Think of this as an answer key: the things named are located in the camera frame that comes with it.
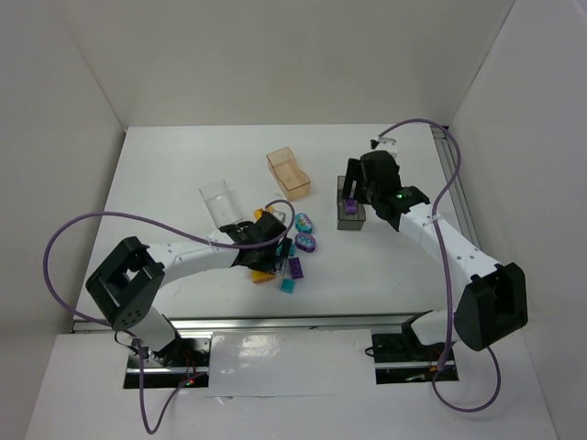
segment small toy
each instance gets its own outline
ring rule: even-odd
[[[292,274],[292,280],[299,280],[304,277],[302,263],[298,257],[290,258],[290,273]]]
[[[280,291],[285,292],[285,293],[294,293],[294,289],[295,289],[295,281],[294,280],[289,280],[289,279],[285,279],[282,281],[282,287],[280,287]]]
[[[267,209],[263,209],[263,208],[256,209],[256,210],[255,210],[255,213],[254,213],[254,215],[255,215],[255,220],[259,220],[259,219],[260,219],[260,217],[261,217],[261,216],[262,216],[262,214],[263,214],[263,211],[267,211],[268,213],[271,213],[271,214],[273,214],[273,211],[274,211],[274,209],[273,209],[273,207],[272,207],[272,206],[270,206],[270,207],[269,207],[269,208],[267,208]]]
[[[357,213],[357,201],[353,199],[345,199],[345,214],[352,215]]]
[[[313,228],[314,225],[312,224],[312,220],[310,220],[306,214],[299,213],[295,215],[295,229],[297,229],[298,232],[312,234]]]
[[[275,279],[275,274],[259,272],[258,270],[252,270],[250,277],[253,279],[255,284],[262,284],[263,282],[271,281]]]
[[[316,250],[316,239],[309,234],[300,232],[299,234],[295,235],[295,239],[293,241],[295,246],[298,249],[302,249],[303,252],[311,253]]]

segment purple block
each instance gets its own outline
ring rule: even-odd
[[[345,214],[357,213],[357,201],[353,199],[345,199]]]
[[[298,257],[290,258],[289,260],[290,273],[292,274],[292,280],[299,280],[304,277],[302,272],[302,263]]]

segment white wall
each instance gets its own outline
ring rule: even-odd
[[[526,272],[526,341],[561,440],[587,431],[585,6],[517,0],[451,125],[482,247]]]
[[[67,219],[104,206],[123,131],[57,7],[0,4],[0,436],[13,440],[66,323],[42,279],[43,248]],[[71,302],[95,229],[76,227],[56,248],[51,273]]]
[[[513,0],[59,0],[126,126],[450,121]]]

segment blue toy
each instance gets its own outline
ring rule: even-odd
[[[294,293],[294,289],[295,289],[295,281],[294,280],[288,280],[286,278],[285,280],[282,281],[282,287],[280,288],[280,291],[285,292],[285,293]]]
[[[299,213],[295,215],[295,229],[297,229],[298,232],[303,232],[305,234],[312,234],[312,229],[314,229],[314,224],[312,223],[312,220],[310,220],[310,218],[304,214],[304,213]]]

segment orange transparent container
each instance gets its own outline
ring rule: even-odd
[[[300,170],[289,147],[269,153],[267,161],[271,174],[287,200],[295,200],[310,193],[310,178]]]

